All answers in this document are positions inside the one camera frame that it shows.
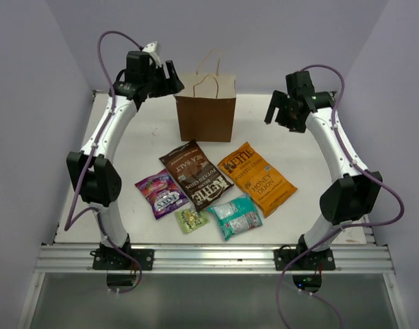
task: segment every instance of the aluminum frame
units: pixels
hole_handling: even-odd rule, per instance
[[[327,274],[383,274],[385,286],[399,329],[411,328],[403,302],[396,285],[394,266],[388,247],[375,245],[370,228],[365,228],[367,244],[332,245],[335,271]],[[137,245],[132,248],[155,251],[153,270],[162,274],[268,274],[278,276],[275,270],[273,250],[280,245]],[[34,276],[27,293],[18,329],[28,329],[47,273],[106,273],[92,269],[90,251],[96,250],[95,243],[55,243],[40,248]],[[312,271],[297,271],[308,274]],[[127,273],[127,271],[109,271]]]
[[[55,244],[42,246],[36,271],[40,273],[93,272],[90,244]],[[273,250],[278,245],[132,245],[132,248],[155,250],[153,270],[145,273],[225,273],[275,274]],[[387,247],[375,245],[332,247],[336,270],[327,273],[394,273]],[[110,273],[127,273],[110,271]]]

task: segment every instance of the snack package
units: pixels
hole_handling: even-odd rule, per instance
[[[218,164],[240,189],[248,193],[266,218],[297,188],[268,164],[248,142]]]
[[[233,186],[207,159],[196,141],[172,150],[160,160],[185,194],[193,201],[196,211],[208,207]]]
[[[210,222],[204,211],[197,212],[194,208],[177,211],[175,216],[182,232],[185,234],[191,233]]]
[[[247,194],[243,194],[227,204],[209,207],[207,210],[216,215],[225,241],[228,241],[234,234],[263,225],[251,197]]]
[[[156,175],[143,179],[135,186],[152,206],[156,219],[188,203],[187,197],[177,187],[165,169],[162,169]]]

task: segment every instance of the kettle potato chips bag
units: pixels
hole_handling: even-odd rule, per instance
[[[220,161],[218,167],[251,196],[264,217],[274,212],[297,190],[248,142]]]
[[[179,146],[160,158],[184,193],[201,211],[233,186],[210,162],[196,141]]]

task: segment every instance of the brown paper bag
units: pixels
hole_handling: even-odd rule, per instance
[[[230,142],[236,109],[236,77],[216,73],[200,73],[204,61],[195,73],[179,74],[185,88],[175,95],[177,118],[182,141]]]

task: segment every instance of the cable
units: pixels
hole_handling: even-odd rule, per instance
[[[126,71],[126,69],[121,70],[120,72],[118,72],[118,74],[116,75],[115,81],[120,81],[121,77],[123,76],[123,73]]]
[[[101,41],[108,34],[118,34],[119,36],[123,36],[127,40],[129,40],[130,42],[132,42],[135,46],[137,46],[139,49],[142,49],[142,47],[134,39],[132,39],[130,36],[128,36],[128,35],[126,35],[126,34],[124,34],[122,32],[119,32],[119,31],[106,31],[106,32],[103,32],[100,35],[99,40],[97,41],[97,57],[99,58],[101,70],[105,74],[105,77],[106,77],[106,80],[107,80],[107,84],[109,85],[109,90],[110,90],[110,94],[111,94],[111,97],[112,97],[112,105],[111,105],[110,112],[107,114],[106,119],[102,123],[99,131],[97,132],[97,135],[94,138],[94,141],[92,142],[91,151],[90,151],[90,153],[88,155],[88,159],[86,160],[85,165],[84,165],[83,169],[81,170],[81,173],[80,173],[80,176],[79,176],[79,180],[77,181],[77,184],[76,184],[76,187],[75,187],[75,190],[74,190],[74,197],[73,197],[73,201],[71,202],[70,211],[68,213],[68,217],[66,219],[66,223],[65,223],[65,226],[64,226],[64,230],[65,231],[68,231],[69,228],[71,227],[71,225],[73,225],[74,222],[75,222],[75,220],[73,219],[73,215],[74,215],[74,211],[75,211],[75,206],[77,204],[77,198],[79,197],[79,194],[80,194],[81,184],[83,183],[83,180],[85,178],[85,174],[88,171],[88,168],[90,166],[90,163],[92,161],[92,158],[94,157],[94,152],[95,152],[95,149],[97,148],[97,144],[99,142],[99,139],[100,139],[103,131],[105,130],[107,124],[109,123],[109,120],[112,117],[113,111],[115,110],[116,98],[115,98],[114,85],[112,83],[111,77],[109,76],[109,73],[106,70],[106,66],[105,66],[105,63],[103,61],[103,57],[101,55]]]
[[[376,179],[375,177],[372,177],[368,172],[364,171],[362,168],[360,168],[360,166],[357,165],[357,161],[355,161],[355,159],[353,159],[351,157],[351,154],[349,153],[348,149],[346,148],[342,137],[340,136],[339,133],[339,126],[336,125],[336,119],[335,119],[335,115],[336,112],[338,110],[338,106],[340,104],[340,101],[342,100],[342,96],[344,94],[344,90],[345,90],[345,80],[343,75],[336,70],[335,68],[328,66],[328,65],[323,65],[323,64],[313,64],[313,65],[309,65],[306,66],[305,68],[303,68],[301,71],[305,71],[308,70],[310,68],[313,67],[322,67],[324,69],[328,69],[330,71],[333,71],[340,79],[340,83],[341,83],[341,89],[340,89],[340,93],[339,95],[336,97],[336,101],[335,104],[333,106],[333,110],[331,112],[331,123],[333,125],[333,131],[335,134],[336,139],[338,140],[338,143],[340,145],[340,147],[342,148],[342,151],[344,152],[346,158],[351,162],[351,164],[354,166],[354,168],[356,168],[356,170],[358,172],[360,172],[362,175],[366,176],[368,179],[370,179],[371,181],[373,181],[374,183],[378,184],[380,187],[384,188],[387,192],[391,193],[396,200],[398,201],[398,204],[400,205],[400,211],[398,212],[397,216],[389,221],[384,221],[381,223],[357,223],[357,224],[346,224],[343,225],[342,227],[338,228],[337,230],[329,233],[328,235],[326,235],[322,240],[320,240],[319,242],[317,242],[315,245],[311,246],[310,248],[308,248],[307,250],[305,250],[304,252],[302,252],[301,254],[299,254],[297,257],[295,257],[294,259],[292,259],[283,269],[283,271],[281,272],[281,275],[279,276],[279,280],[278,280],[278,285],[277,285],[277,293],[276,293],[276,300],[277,300],[277,307],[278,307],[278,313],[279,316],[282,320],[282,322],[285,324],[285,326],[288,329],[291,329],[292,327],[289,325],[289,323],[287,322],[287,319],[284,317],[283,311],[281,309],[281,302],[279,299],[279,292],[281,290],[281,283],[283,282],[283,278],[284,275],[286,273],[286,271],[298,260],[300,260],[302,257],[306,256],[307,254],[309,254],[311,251],[313,251],[314,249],[316,249],[319,245],[322,245],[324,242],[328,241],[329,239],[331,239],[332,237],[334,237],[336,234],[340,233],[342,230],[345,230],[347,228],[357,228],[357,227],[365,227],[365,228],[369,228],[369,227],[378,227],[378,226],[386,226],[386,225],[390,225],[393,223],[396,223],[398,220],[401,219],[401,217],[403,217],[404,215],[404,211],[405,211],[405,207],[404,207],[404,202],[401,199],[401,197],[398,195],[398,193],[396,191],[394,191],[394,189],[392,189],[391,187],[389,187],[388,185],[386,185],[383,182],[380,182],[378,179]],[[330,303],[328,303],[327,301],[325,301],[322,297],[318,296],[318,295],[314,295],[315,297],[317,297],[319,300],[322,300],[323,302],[325,302],[326,304],[330,305]],[[339,317],[339,322],[340,322],[340,327],[343,328],[344,327],[344,321],[342,318],[342,315],[340,314],[340,312],[332,305],[330,305],[330,307],[335,311],[336,315]]]
[[[340,327],[341,328],[343,328],[344,327],[344,320],[343,320],[343,317],[342,317],[342,315],[339,313],[339,310],[332,304],[332,303],[330,303],[328,300],[326,300],[324,297],[321,297],[321,296],[319,296],[319,295],[316,295],[316,294],[314,294],[314,293],[310,293],[309,291],[305,291],[305,290],[302,290],[302,289],[300,289],[300,288],[296,288],[293,284],[290,284],[290,283],[288,283],[288,282],[283,282],[288,288],[291,288],[291,289],[297,289],[298,290],[298,292],[299,293],[303,293],[304,295],[308,295],[308,296],[310,296],[310,297],[314,297],[314,298],[316,298],[317,300],[320,300],[322,303],[324,303],[324,304],[326,304],[326,305],[328,305],[328,306],[330,306],[330,308],[334,311],[334,313],[338,316],[338,318],[339,318],[339,323],[340,323]]]
[[[123,290],[117,289],[116,290],[117,293],[128,293],[128,292],[134,290],[136,288],[136,286],[138,286],[140,284],[140,282],[141,282],[141,279],[142,279],[142,270],[141,270],[140,263],[135,258],[133,258],[130,255],[128,255],[125,252],[123,252],[119,248],[119,246],[117,246],[111,240],[111,238],[107,235],[107,233],[106,233],[106,231],[105,231],[105,229],[103,227],[103,223],[101,221],[101,214],[100,214],[98,208],[95,208],[95,207],[87,207],[87,208],[83,209],[81,212],[79,212],[73,218],[75,207],[76,207],[76,204],[77,204],[77,198],[79,197],[79,194],[80,194],[81,184],[83,183],[83,180],[85,178],[85,174],[88,171],[88,168],[90,166],[90,163],[92,162],[92,158],[94,157],[94,152],[95,152],[95,149],[97,148],[97,144],[98,144],[98,142],[99,142],[99,140],[101,138],[101,135],[102,135],[103,131],[105,130],[107,124],[109,123],[109,120],[112,117],[112,114],[113,114],[113,112],[115,110],[115,105],[116,105],[116,97],[115,97],[114,85],[113,85],[112,80],[111,80],[111,78],[109,76],[109,73],[107,72],[106,66],[105,66],[104,61],[103,61],[103,57],[101,55],[101,41],[108,34],[118,34],[119,36],[123,36],[124,38],[126,38],[127,40],[129,40],[130,42],[132,42],[135,46],[137,46],[137,48],[139,48],[139,50],[142,50],[143,49],[143,47],[141,47],[134,39],[132,39],[131,37],[129,37],[128,35],[120,32],[120,31],[106,31],[106,32],[103,32],[100,35],[100,37],[99,37],[99,40],[97,42],[97,57],[99,58],[101,70],[103,71],[103,73],[104,73],[104,75],[106,77],[106,80],[107,80],[107,84],[109,85],[110,95],[111,95],[111,98],[112,98],[112,105],[111,105],[111,108],[110,108],[110,111],[109,111],[108,115],[106,116],[106,119],[102,123],[99,131],[97,132],[97,135],[94,138],[94,141],[92,142],[91,151],[90,151],[90,153],[88,155],[88,159],[86,160],[85,165],[84,165],[83,169],[81,170],[79,179],[78,179],[77,184],[76,184],[76,187],[75,187],[73,201],[71,202],[71,207],[70,207],[70,211],[69,211],[68,217],[66,219],[64,230],[65,231],[68,231],[70,229],[70,227],[76,222],[76,220],[78,220],[78,218],[80,218],[82,215],[84,215],[89,210],[95,211],[97,213],[97,221],[98,221],[98,224],[99,224],[99,229],[100,229],[102,235],[106,237],[106,239],[109,242],[109,244],[121,256],[129,259],[133,264],[135,264],[136,266],[138,266],[138,271],[140,272],[140,275],[139,275],[138,280],[136,281],[136,283],[131,288],[129,288],[129,289],[123,289]]]

